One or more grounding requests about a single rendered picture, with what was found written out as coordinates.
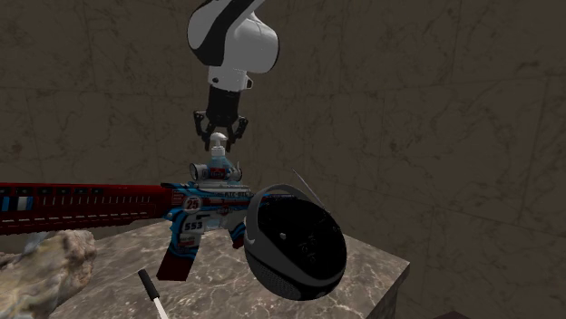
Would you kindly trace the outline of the beige rough rock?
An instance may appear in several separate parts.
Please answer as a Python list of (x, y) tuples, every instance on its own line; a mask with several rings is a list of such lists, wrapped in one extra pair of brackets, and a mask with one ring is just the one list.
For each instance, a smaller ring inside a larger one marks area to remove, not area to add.
[(57, 232), (16, 256), (0, 257), (0, 319), (48, 319), (81, 292), (97, 255), (87, 230)]

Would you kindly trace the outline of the black-handled white tool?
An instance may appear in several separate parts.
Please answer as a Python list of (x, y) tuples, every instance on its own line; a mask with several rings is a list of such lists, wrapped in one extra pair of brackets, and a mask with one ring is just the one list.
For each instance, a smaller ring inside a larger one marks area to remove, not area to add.
[(137, 272), (137, 274), (141, 279), (141, 282), (149, 299), (155, 304), (160, 319), (169, 319), (169, 316), (166, 314), (161, 304), (159, 292), (157, 291), (147, 271), (145, 269), (141, 269)]

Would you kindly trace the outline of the black and grey round radio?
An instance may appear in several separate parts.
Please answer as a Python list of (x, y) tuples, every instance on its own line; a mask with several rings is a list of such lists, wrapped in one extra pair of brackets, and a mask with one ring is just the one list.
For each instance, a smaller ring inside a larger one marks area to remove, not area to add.
[(244, 248), (249, 268), (274, 295), (294, 301), (331, 293), (346, 271), (346, 241), (315, 192), (289, 184), (258, 191), (249, 202)]

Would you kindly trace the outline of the red and blue toy rifle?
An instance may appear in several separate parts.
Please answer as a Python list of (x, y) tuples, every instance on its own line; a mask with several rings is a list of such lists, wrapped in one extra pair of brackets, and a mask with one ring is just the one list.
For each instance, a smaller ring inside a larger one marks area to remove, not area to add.
[(202, 235), (228, 230), (243, 245), (244, 217), (254, 194), (240, 184), (240, 169), (194, 166), (186, 183), (160, 185), (0, 182), (0, 235), (125, 226), (142, 219), (171, 222), (161, 281), (187, 279)]

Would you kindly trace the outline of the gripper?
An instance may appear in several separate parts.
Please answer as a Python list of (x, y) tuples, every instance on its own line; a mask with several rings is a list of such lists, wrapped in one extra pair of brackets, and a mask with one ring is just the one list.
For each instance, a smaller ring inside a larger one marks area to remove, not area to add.
[[(206, 151), (210, 150), (210, 136), (214, 132), (214, 127), (227, 128), (227, 152), (231, 152), (231, 146), (243, 137), (249, 121), (246, 117), (239, 116), (240, 95), (241, 92), (227, 91), (211, 85), (206, 112), (195, 111), (193, 113), (196, 133), (204, 142)], [(202, 122), (206, 118), (209, 123), (206, 128), (203, 128)], [(238, 126), (234, 129), (233, 123), (236, 120), (238, 120)]]

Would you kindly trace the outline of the blue pump soap bottle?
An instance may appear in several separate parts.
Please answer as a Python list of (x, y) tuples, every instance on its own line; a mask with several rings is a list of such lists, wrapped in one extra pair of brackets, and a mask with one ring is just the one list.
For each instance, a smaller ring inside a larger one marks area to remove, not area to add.
[(229, 179), (233, 165), (226, 157), (226, 148), (223, 145), (227, 140), (228, 138), (220, 132), (213, 132), (210, 135), (210, 161), (207, 164), (210, 179)]

